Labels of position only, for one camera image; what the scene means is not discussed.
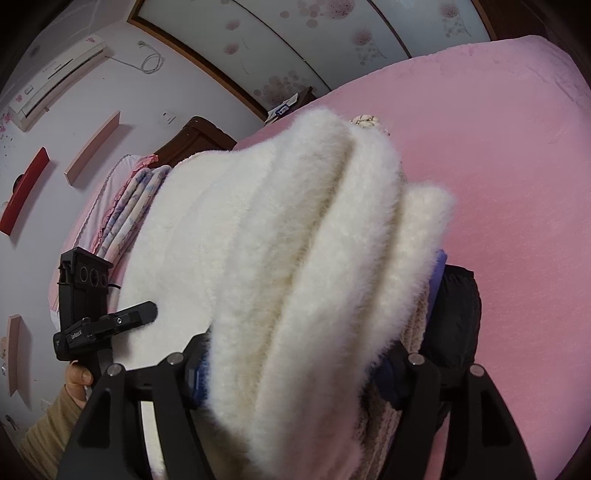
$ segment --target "pink bed sheet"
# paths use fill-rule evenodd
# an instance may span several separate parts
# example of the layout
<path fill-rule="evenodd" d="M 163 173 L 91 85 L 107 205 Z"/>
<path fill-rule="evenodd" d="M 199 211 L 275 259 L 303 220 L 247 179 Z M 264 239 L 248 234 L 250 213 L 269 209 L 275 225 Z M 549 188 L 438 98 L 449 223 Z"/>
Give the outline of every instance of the pink bed sheet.
<path fill-rule="evenodd" d="M 477 361 L 538 478 L 554 479 L 591 424 L 591 92 L 582 75 L 554 45 L 524 37 L 397 63 L 306 108 L 321 105 L 346 119 L 380 117 L 409 179 L 456 195 L 444 248 L 479 284 Z M 439 478 L 444 437 L 429 479 Z"/>

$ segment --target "black metal bracket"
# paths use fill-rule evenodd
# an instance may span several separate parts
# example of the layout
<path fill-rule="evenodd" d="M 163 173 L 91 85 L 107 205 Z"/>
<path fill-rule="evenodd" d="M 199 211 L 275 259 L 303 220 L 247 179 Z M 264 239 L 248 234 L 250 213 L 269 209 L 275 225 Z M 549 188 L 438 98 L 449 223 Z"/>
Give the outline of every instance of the black metal bracket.
<path fill-rule="evenodd" d="M 441 480 L 535 480 L 531 459 L 486 370 L 438 368 L 412 353 L 410 398 L 379 480 L 423 480 L 442 401 L 452 404 Z"/>
<path fill-rule="evenodd" d="M 107 314 L 109 269 L 113 264 L 75 247 L 60 258 L 60 328 L 53 336 L 56 357 L 78 360 L 88 368 L 96 386 L 112 363 L 111 337 L 156 319 L 158 309 L 146 301 Z"/>
<path fill-rule="evenodd" d="M 141 401 L 152 401 L 171 480 L 214 480 L 195 431 L 187 379 L 204 353 L 204 335 L 154 367 L 113 364 L 93 389 L 61 458 L 57 480 L 151 480 Z"/>

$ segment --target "bolt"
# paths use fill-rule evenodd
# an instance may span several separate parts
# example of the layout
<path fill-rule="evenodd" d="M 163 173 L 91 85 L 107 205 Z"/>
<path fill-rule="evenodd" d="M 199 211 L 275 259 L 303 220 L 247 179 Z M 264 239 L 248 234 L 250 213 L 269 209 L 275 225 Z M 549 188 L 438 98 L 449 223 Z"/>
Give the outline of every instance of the bolt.
<path fill-rule="evenodd" d="M 482 368 L 480 365 L 478 364 L 474 364 L 470 366 L 470 373 L 472 375 L 474 375 L 475 377 L 482 377 L 484 376 L 484 368 Z"/>
<path fill-rule="evenodd" d="M 184 360 L 184 355 L 181 352 L 174 352 L 171 353 L 168 357 L 166 357 L 166 361 L 170 365 L 177 365 Z"/>
<path fill-rule="evenodd" d="M 422 365 L 423 363 L 425 363 L 425 357 L 423 357 L 419 353 L 411 353 L 408 356 L 408 361 L 411 362 L 412 365 Z"/>
<path fill-rule="evenodd" d="M 107 375 L 109 375 L 110 377 L 115 377 L 116 375 L 119 375 L 122 370 L 123 370 L 123 367 L 121 365 L 113 364 L 113 365 L 110 365 L 109 368 L 107 369 Z"/>

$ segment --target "fuzzy white sweater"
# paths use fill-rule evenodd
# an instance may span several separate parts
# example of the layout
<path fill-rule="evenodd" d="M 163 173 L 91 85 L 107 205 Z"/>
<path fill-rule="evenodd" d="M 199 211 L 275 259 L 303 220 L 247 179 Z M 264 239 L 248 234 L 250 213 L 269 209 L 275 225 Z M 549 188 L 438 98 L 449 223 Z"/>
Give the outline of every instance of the fuzzy white sweater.
<path fill-rule="evenodd" d="M 410 318 L 451 208 L 444 190 L 404 183 L 380 132 L 322 109 L 247 150 L 187 159 L 152 205 L 119 300 L 152 300 L 158 319 L 119 335 L 116 360 L 155 364 L 212 325 L 210 417 L 197 425 L 218 443 L 205 445 L 217 477 L 344 480 L 368 369 Z M 230 453 L 234 469 L 215 460 Z"/>

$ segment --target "finger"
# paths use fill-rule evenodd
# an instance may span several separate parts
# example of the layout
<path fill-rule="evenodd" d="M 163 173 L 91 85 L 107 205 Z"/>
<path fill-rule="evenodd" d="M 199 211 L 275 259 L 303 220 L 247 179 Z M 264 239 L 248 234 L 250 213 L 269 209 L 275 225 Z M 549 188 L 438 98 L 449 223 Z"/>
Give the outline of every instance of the finger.
<path fill-rule="evenodd" d="M 68 365 L 66 368 L 66 392 L 76 405 L 84 408 L 86 404 L 85 385 L 92 384 L 92 374 L 78 364 Z"/>
<path fill-rule="evenodd" d="M 92 385 L 92 374 L 78 363 L 68 365 L 66 368 L 66 384 L 70 385 Z"/>

